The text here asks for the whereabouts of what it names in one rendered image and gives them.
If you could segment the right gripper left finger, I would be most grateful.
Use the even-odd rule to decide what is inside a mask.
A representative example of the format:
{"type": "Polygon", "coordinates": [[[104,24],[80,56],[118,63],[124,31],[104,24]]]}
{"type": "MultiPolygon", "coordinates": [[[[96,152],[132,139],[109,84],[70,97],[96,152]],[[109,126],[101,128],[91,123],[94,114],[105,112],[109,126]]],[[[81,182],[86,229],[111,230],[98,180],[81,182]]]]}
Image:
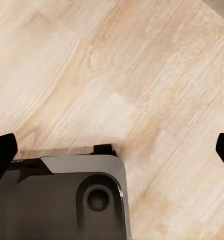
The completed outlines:
{"type": "Polygon", "coordinates": [[[17,152],[17,141],[13,133],[0,136],[0,179],[17,152]]]}

